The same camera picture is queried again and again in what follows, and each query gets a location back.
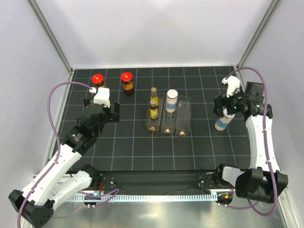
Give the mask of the red-lid sauce jar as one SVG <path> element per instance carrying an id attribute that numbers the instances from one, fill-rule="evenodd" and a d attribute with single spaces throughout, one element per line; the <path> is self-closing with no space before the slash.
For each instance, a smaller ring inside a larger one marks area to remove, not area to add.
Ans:
<path id="1" fill-rule="evenodd" d="M 121 74 L 121 82 L 123 84 L 123 91 L 130 95 L 134 92 L 134 85 L 133 85 L 133 75 L 130 72 L 123 72 Z"/>
<path id="2" fill-rule="evenodd" d="M 93 75 L 91 81 L 95 88 L 105 87 L 105 78 L 102 74 Z"/>

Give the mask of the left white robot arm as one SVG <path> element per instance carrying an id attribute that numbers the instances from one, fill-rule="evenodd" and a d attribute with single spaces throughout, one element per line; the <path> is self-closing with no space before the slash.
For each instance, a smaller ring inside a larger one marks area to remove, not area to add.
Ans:
<path id="1" fill-rule="evenodd" d="M 62 184 L 58 182 L 64 174 L 96 143 L 106 123 L 120 120 L 120 104 L 114 111 L 104 104 L 88 104 L 76 125 L 59 143 L 57 152 L 43 170 L 22 190 L 13 190 L 9 200 L 18 212 L 35 228 L 43 227 L 55 210 L 69 197 L 89 188 L 101 186 L 101 172 L 87 164 L 73 177 Z"/>

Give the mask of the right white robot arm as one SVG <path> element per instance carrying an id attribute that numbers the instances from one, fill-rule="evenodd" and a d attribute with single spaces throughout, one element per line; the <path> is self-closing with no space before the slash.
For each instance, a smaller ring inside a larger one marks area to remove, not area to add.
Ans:
<path id="1" fill-rule="evenodd" d="M 219 188 L 232 185 L 239 198 L 274 203 L 288 185 L 288 176 L 280 172 L 272 142 L 273 113 L 264 98 L 262 83 L 248 82 L 245 90 L 234 77 L 223 79 L 226 93 L 214 98 L 214 113 L 218 116 L 215 128 L 223 131 L 235 117 L 243 115 L 249 136 L 250 165 L 248 170 L 220 164 L 214 183 Z"/>

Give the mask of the small yellow-label bottle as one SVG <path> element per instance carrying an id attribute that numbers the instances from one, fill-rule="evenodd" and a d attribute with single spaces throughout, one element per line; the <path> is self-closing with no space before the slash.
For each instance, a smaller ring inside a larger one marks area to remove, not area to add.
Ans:
<path id="1" fill-rule="evenodd" d="M 151 100 L 149 103 L 149 110 L 150 110 L 150 118 L 151 119 L 157 119 L 159 114 L 158 114 L 158 107 L 157 103 L 155 100 Z"/>
<path id="2" fill-rule="evenodd" d="M 156 106 L 159 105 L 159 99 L 158 99 L 156 87 L 151 88 L 151 100 L 154 100 L 156 102 Z"/>

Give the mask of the blue-label spice jar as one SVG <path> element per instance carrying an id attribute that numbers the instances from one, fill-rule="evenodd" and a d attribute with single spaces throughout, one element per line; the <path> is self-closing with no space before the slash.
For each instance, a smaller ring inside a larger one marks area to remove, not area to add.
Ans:
<path id="1" fill-rule="evenodd" d="M 235 115 L 229 115 L 229 114 L 224 114 L 223 117 L 219 118 L 216 122 L 215 122 L 215 128 L 218 131 L 223 131 L 227 128 L 227 126 L 229 125 L 229 123 L 233 120 L 233 118 L 235 117 Z"/>
<path id="2" fill-rule="evenodd" d="M 178 91 L 170 89 L 166 94 L 166 112 L 174 113 L 177 108 Z"/>

